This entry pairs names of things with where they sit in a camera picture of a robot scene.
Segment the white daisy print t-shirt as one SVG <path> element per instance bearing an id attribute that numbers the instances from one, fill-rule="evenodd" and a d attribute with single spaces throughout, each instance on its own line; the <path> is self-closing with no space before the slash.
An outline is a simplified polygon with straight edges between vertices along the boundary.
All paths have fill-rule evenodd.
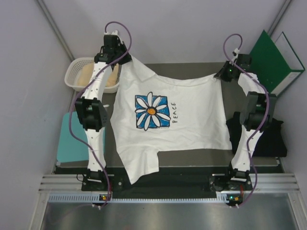
<path id="1" fill-rule="evenodd" d="M 163 77 L 136 58 L 121 67 L 111 126 L 132 184 L 159 171 L 160 151 L 232 148 L 218 79 Z"/>

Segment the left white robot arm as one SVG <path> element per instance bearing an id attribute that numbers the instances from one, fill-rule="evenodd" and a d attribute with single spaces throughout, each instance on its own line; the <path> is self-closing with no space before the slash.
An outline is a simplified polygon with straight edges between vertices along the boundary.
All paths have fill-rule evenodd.
<path id="1" fill-rule="evenodd" d="M 104 134 L 108 123 L 102 96 L 115 65 L 131 61 L 129 50 L 118 35 L 118 31 L 106 32 L 104 44 L 94 57 L 94 68 L 89 86 L 75 102 L 75 109 L 87 140 L 89 162 L 83 180 L 84 191 L 107 191 L 111 189 L 104 159 Z"/>

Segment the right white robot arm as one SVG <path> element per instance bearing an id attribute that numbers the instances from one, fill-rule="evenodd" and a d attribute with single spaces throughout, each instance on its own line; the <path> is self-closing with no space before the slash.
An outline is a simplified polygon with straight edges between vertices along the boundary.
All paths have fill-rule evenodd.
<path id="1" fill-rule="evenodd" d="M 214 76 L 226 82 L 237 80 L 246 96 L 239 117 L 241 136 L 236 153 L 226 175 L 216 176 L 212 182 L 212 188 L 217 191 L 239 190 L 248 184 L 256 144 L 264 130 L 272 123 L 276 95 L 268 93 L 259 83 L 257 75 L 249 72 L 250 65 L 250 55 L 235 51 L 233 58 L 226 61 Z"/>

